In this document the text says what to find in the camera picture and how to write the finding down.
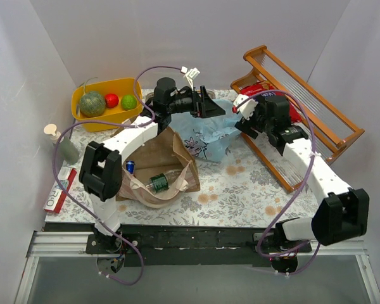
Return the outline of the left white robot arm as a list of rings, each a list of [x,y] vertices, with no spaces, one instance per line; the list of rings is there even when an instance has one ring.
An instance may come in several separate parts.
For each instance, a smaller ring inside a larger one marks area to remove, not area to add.
[[[133,152],[163,133],[176,113],[212,118],[225,115],[225,110],[210,98],[204,86],[199,91],[188,86],[177,89],[173,79],[164,77],[157,81],[153,97],[145,102],[133,124],[103,143],[92,141],[86,147],[79,181],[92,201],[95,235],[108,253],[116,253],[122,245],[117,234],[120,221],[116,199],[123,184],[122,165]]]

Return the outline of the light blue plastic bag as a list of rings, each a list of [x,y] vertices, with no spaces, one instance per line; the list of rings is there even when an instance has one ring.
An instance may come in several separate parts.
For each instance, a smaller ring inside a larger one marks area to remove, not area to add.
[[[225,115],[194,118],[189,113],[177,113],[172,115],[169,126],[195,158],[220,162],[240,131],[235,128],[238,116],[232,112],[232,103],[224,99],[215,102],[225,110]]]

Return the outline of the green melon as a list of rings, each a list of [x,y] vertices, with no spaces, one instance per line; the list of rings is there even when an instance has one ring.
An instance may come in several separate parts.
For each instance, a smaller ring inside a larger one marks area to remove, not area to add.
[[[95,77],[87,79],[83,83],[83,95],[79,99],[79,111],[86,117],[98,117],[102,115],[106,110],[105,97],[98,91],[87,91],[86,85],[90,80]]]

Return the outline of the green lime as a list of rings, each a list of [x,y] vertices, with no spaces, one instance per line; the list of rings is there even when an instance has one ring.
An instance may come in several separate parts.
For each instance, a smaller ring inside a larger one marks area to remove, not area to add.
[[[133,110],[137,107],[137,99],[132,94],[127,94],[121,99],[121,107],[125,111]]]

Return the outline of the brown burlap tote bag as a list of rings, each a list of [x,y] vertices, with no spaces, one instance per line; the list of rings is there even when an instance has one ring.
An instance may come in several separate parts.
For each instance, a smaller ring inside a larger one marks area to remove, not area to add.
[[[150,208],[162,208],[184,194],[200,190],[196,161],[180,135],[170,127],[136,149],[128,159],[135,163],[134,173],[123,176],[117,201],[136,200]],[[167,177],[168,189],[154,193],[146,185],[159,174]]]

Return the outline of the red apple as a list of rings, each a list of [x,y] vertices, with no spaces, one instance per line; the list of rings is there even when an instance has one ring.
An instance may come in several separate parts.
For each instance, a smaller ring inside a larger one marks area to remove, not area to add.
[[[113,93],[106,94],[104,96],[104,99],[106,101],[106,107],[107,108],[114,108],[120,102],[119,97],[116,94],[113,94]]]

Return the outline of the clear plastic water bottle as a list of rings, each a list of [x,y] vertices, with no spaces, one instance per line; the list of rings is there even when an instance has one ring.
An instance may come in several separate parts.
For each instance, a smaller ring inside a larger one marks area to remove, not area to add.
[[[174,169],[149,178],[145,188],[154,194],[164,192],[176,181],[182,170]]]

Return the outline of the red cookie packet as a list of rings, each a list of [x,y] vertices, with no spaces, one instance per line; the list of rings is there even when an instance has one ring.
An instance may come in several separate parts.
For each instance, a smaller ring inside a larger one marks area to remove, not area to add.
[[[263,80],[241,89],[240,93],[246,96],[252,96],[258,92],[269,91],[269,90],[276,90],[276,87],[268,80]],[[300,117],[300,114],[297,112],[292,102],[290,101],[289,101],[289,116],[291,118],[292,124],[302,122],[302,118]]]

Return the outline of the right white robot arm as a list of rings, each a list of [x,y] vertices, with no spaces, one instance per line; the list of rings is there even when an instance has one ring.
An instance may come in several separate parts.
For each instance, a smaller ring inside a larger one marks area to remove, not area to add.
[[[251,137],[266,134],[269,143],[303,175],[301,187],[309,186],[319,204],[312,218],[276,220],[275,247],[286,252],[298,241],[316,240],[328,246],[365,235],[369,195],[364,189],[352,188],[322,159],[312,127],[305,132],[292,123],[290,96],[277,89],[252,96],[239,94],[232,108],[242,115],[236,128]]]

